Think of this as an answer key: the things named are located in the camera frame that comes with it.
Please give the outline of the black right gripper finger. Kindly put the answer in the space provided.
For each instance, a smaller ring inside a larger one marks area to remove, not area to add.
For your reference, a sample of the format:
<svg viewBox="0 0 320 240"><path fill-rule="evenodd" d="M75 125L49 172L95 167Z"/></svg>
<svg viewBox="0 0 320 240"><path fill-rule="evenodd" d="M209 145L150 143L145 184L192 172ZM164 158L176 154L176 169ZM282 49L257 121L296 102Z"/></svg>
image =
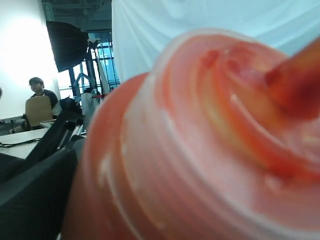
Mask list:
<svg viewBox="0 0 320 240"><path fill-rule="evenodd" d="M55 240L62 228L78 164L61 150L0 185L2 240Z"/></svg>

